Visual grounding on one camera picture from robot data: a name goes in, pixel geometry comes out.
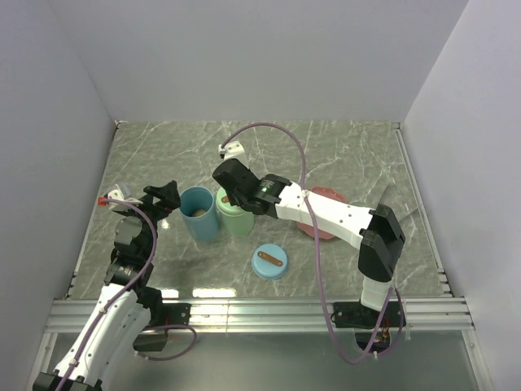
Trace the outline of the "green lid with handle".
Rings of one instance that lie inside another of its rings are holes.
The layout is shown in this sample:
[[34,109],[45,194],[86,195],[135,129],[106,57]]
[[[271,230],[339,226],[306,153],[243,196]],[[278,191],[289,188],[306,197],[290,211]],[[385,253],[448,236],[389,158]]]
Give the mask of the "green lid with handle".
[[216,206],[221,214],[229,217],[237,217],[244,213],[239,206],[231,204],[230,198],[223,187],[217,190]]

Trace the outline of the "blue lid with handle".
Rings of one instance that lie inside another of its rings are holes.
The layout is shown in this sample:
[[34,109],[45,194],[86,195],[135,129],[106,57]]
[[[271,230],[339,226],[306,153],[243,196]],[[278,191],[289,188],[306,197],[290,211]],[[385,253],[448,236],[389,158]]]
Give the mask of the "blue lid with handle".
[[262,279],[280,279],[286,273],[288,266],[285,250],[276,244],[263,244],[252,255],[252,269]]

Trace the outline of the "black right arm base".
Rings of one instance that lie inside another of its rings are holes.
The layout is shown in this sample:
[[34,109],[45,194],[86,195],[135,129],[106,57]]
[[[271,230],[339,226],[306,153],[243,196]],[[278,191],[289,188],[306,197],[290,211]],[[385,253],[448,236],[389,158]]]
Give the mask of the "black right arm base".
[[[360,302],[337,301],[333,303],[331,322],[336,328],[374,329],[380,312],[363,306]],[[402,319],[401,308],[397,301],[387,304],[380,327],[403,327],[406,320]]]

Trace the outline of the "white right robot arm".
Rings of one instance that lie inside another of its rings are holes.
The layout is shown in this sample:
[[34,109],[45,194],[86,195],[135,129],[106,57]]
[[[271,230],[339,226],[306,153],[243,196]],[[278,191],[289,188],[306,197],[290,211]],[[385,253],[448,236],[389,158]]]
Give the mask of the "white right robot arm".
[[405,245],[405,234],[394,211],[385,204],[374,209],[329,199],[275,174],[258,178],[239,160],[220,163],[213,179],[232,205],[255,215],[267,215],[316,227],[359,251],[363,275],[360,319],[370,326],[387,316],[384,303]]

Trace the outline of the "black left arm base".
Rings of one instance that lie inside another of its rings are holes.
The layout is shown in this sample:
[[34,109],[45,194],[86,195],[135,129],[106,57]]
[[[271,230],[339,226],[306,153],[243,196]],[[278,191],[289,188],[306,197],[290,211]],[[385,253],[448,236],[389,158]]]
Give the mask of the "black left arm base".
[[165,325],[188,325],[190,322],[191,304],[181,303],[161,303],[151,311],[151,321],[149,327]]

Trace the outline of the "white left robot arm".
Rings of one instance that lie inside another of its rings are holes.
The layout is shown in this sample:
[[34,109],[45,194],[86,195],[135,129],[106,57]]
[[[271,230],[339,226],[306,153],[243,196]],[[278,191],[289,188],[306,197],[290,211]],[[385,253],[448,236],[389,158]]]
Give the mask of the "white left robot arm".
[[159,289],[148,286],[158,242],[158,225],[181,206],[175,181],[147,186],[133,198],[114,186],[98,198],[122,219],[116,224],[114,249],[91,315],[72,347],[50,373],[41,372],[34,390],[106,390],[112,365],[144,332],[193,332],[190,305],[164,302]]

